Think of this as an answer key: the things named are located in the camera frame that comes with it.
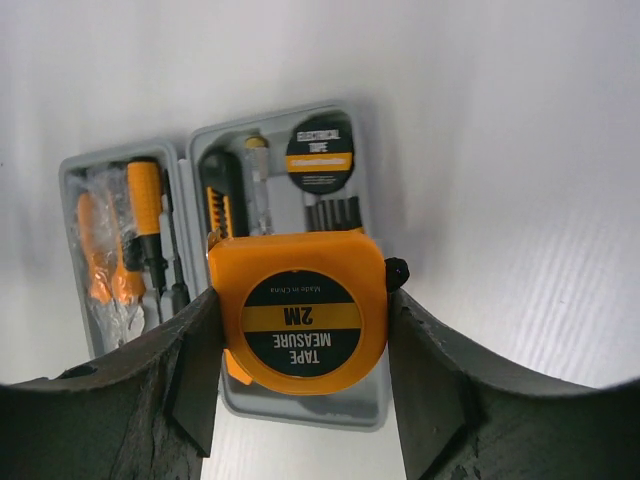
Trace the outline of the orange black screwdriver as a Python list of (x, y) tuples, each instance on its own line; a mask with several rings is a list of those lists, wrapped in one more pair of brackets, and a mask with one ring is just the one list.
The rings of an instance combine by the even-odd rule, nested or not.
[(148, 270), (154, 290), (158, 322), (162, 323), (161, 299), (166, 290), (167, 262), (163, 256), (159, 217), (163, 213), (158, 163), (151, 157), (133, 157), (126, 165), (135, 241), (141, 262)]

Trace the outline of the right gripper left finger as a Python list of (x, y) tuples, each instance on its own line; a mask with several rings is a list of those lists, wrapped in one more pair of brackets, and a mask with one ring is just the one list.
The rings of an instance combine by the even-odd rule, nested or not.
[(2, 386), (2, 478), (199, 478), (222, 346), (219, 298), (207, 289), (108, 354)]

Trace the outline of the orange utility knife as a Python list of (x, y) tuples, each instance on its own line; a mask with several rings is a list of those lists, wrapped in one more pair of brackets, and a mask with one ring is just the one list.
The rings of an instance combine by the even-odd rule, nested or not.
[(204, 188), (208, 231), (221, 230), (223, 238), (249, 235), (249, 217), (240, 160), (214, 150), (201, 161), (199, 173)]

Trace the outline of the grey plastic tool case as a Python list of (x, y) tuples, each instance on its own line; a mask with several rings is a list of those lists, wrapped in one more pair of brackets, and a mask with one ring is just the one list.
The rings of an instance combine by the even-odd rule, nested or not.
[[(313, 195), (303, 192), (289, 178), (285, 168), (286, 148), (294, 128), (311, 116), (341, 112), (348, 116), (352, 126), (355, 148), (355, 170), (345, 186), (335, 193)], [(124, 165), (133, 157), (151, 157), (165, 177), (168, 191), (162, 195), (163, 213), (160, 228), (163, 256), (166, 259), (166, 290), (161, 299), (165, 320), (173, 316), (178, 306), (174, 285), (183, 281), (190, 296), (202, 293), (210, 283), (205, 270), (204, 242), (208, 232), (207, 215), (199, 166), (211, 151), (223, 150), (235, 155), (241, 163), (244, 193), (247, 204), (249, 234), (258, 232), (255, 196), (251, 166), (245, 155), (248, 137), (260, 135), (269, 144), (268, 192), (273, 229), (278, 233), (306, 231), (304, 197), (348, 198), (358, 196), (364, 228), (372, 230), (373, 213), (368, 192), (365, 115), (362, 106), (346, 101), (322, 101), (309, 105), (233, 120), (195, 131), (184, 147), (177, 147), (166, 139), (152, 139), (130, 145), (121, 145), (97, 152), (82, 154), (63, 161), (59, 171), (63, 213), (67, 228), (76, 286), (81, 301), (85, 333), (90, 355), (99, 357), (105, 352), (100, 334), (89, 316), (83, 279), (84, 261), (72, 231), (75, 181), (73, 177), (91, 167), (110, 164)], [(157, 327), (157, 309), (151, 279), (144, 279), (146, 293), (142, 300), (145, 326), (142, 333)]]

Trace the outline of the orange tape measure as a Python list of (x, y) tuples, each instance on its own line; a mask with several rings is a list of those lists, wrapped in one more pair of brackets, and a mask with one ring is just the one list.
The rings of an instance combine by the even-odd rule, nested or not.
[(348, 389), (374, 369), (391, 296), (410, 276), (359, 229), (210, 234), (207, 260), (230, 355), (259, 385), (294, 396)]

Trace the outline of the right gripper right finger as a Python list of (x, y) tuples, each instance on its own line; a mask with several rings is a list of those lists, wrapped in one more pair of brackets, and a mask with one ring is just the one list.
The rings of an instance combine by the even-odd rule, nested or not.
[(590, 388), (512, 362), (392, 298), (390, 375), (409, 479), (636, 479), (639, 383)]

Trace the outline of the orange pliers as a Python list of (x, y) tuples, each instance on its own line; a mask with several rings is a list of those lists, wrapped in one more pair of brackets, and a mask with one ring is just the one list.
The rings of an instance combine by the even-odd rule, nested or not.
[(108, 353), (141, 335), (142, 254), (122, 163), (91, 167), (75, 181), (72, 231), (84, 261), (89, 316)]

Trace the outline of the black round tape roll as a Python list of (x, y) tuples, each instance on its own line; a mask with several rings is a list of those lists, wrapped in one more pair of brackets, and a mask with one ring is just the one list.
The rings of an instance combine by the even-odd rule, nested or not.
[(355, 148), (348, 116), (311, 116), (292, 131), (285, 153), (287, 174), (305, 193), (326, 195), (343, 188), (354, 170)]

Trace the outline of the clear voltage tester screwdriver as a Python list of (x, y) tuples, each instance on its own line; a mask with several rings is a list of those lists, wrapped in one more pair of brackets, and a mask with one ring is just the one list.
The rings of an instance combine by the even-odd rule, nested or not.
[(271, 235), (274, 232), (269, 204), (269, 144), (260, 136), (250, 136), (245, 141), (245, 155), (251, 166), (251, 176), (255, 196), (257, 225), (260, 235)]

